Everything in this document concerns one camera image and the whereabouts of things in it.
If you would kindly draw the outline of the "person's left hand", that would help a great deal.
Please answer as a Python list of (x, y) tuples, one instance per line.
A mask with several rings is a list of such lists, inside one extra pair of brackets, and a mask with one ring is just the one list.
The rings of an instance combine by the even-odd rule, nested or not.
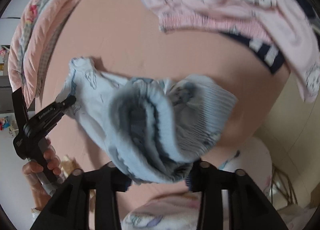
[(37, 143), (27, 145), (26, 159), (28, 162), (22, 167), (22, 173), (30, 185), (60, 184), (60, 160), (51, 146), (50, 140), (42, 138)]

